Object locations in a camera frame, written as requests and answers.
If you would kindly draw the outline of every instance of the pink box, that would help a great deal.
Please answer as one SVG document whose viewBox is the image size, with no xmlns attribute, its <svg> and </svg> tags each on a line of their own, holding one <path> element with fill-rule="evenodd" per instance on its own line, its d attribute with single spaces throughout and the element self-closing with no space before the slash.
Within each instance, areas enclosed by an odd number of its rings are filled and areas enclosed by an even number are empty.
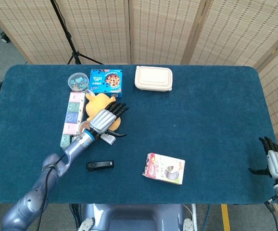
<svg viewBox="0 0 278 231">
<path fill-rule="evenodd" d="M 79 124 L 64 123 L 63 134 L 76 135 L 78 134 Z"/>
<path fill-rule="evenodd" d="M 84 92 L 71 92 L 69 102 L 76 102 L 80 103 L 85 100 L 85 93 Z"/>
</svg>

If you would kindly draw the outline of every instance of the plush toy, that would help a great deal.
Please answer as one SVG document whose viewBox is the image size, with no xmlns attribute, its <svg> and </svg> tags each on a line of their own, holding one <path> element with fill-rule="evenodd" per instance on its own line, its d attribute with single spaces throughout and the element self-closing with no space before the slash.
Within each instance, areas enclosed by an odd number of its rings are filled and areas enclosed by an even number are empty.
<svg viewBox="0 0 278 231">
<path fill-rule="evenodd" d="M 98 95 L 95 96 L 86 94 L 86 98 L 89 100 L 89 103 L 87 103 L 86 106 L 86 112 L 89 116 L 87 121 L 91 121 L 101 109 L 104 109 L 109 103 L 115 101 L 115 97 L 109 98 L 107 95 L 103 93 L 99 93 Z M 114 121 L 114 123 L 109 127 L 109 130 L 111 131 L 117 130 L 120 124 L 121 124 L 121 118 L 117 118 Z"/>
</svg>

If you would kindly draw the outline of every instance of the metal pole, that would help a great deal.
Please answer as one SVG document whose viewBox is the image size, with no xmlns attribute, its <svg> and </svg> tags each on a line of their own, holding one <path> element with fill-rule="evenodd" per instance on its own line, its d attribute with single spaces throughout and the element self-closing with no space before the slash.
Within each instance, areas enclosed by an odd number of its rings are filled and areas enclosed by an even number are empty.
<svg viewBox="0 0 278 231">
<path fill-rule="evenodd" d="M 68 43 L 70 44 L 70 46 L 71 46 L 71 48 L 72 48 L 72 51 L 73 51 L 72 55 L 73 55 L 74 58 L 75 58 L 75 63 L 76 63 L 76 64 L 81 64 L 81 62 L 80 62 L 80 60 L 79 60 L 79 56 L 78 56 L 78 55 L 79 55 L 79 52 L 76 51 L 75 46 L 74 46 L 73 41 L 72 41 L 72 35 L 71 35 L 70 32 L 68 32 L 68 30 L 66 29 L 66 26 L 65 26 L 65 24 L 64 24 L 63 19 L 61 18 L 60 12 L 59 12 L 59 10 L 58 10 L 58 8 L 57 8 L 57 5 L 56 5 L 55 1 L 54 1 L 54 0 L 51 0 L 51 4 L 52 4 L 52 6 L 53 6 L 53 8 L 54 8 L 54 11 L 56 12 L 56 15 L 58 16 L 58 19 L 59 19 L 60 24 L 61 24 L 61 26 L 62 26 L 62 28 L 63 28 L 63 31 L 64 31 L 64 33 L 65 33 L 65 36 L 66 36 L 66 38 L 67 38 L 67 41 L 68 41 Z"/>
</svg>

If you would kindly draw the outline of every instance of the cookie box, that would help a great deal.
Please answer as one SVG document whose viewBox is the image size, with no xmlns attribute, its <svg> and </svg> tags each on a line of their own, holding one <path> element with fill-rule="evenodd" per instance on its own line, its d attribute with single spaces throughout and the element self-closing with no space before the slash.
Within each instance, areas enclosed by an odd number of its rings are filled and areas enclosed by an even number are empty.
<svg viewBox="0 0 278 231">
<path fill-rule="evenodd" d="M 182 184 L 185 160 L 149 153 L 143 175 L 173 184 Z"/>
<path fill-rule="evenodd" d="M 104 93 L 109 97 L 122 97 L 122 70 L 91 70 L 89 90 L 95 94 Z"/>
</svg>

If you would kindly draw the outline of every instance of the wheel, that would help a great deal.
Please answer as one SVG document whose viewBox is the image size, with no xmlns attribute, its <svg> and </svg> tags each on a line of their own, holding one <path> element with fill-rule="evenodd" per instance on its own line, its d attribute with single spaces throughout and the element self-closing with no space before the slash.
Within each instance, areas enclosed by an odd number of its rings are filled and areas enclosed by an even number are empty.
<svg viewBox="0 0 278 231">
<path fill-rule="evenodd" d="M 1 41 L 2 42 L 7 43 L 7 42 L 10 41 L 9 37 L 7 37 L 7 35 L 3 31 L 0 33 L 0 35 L 1 35 Z"/>
</svg>

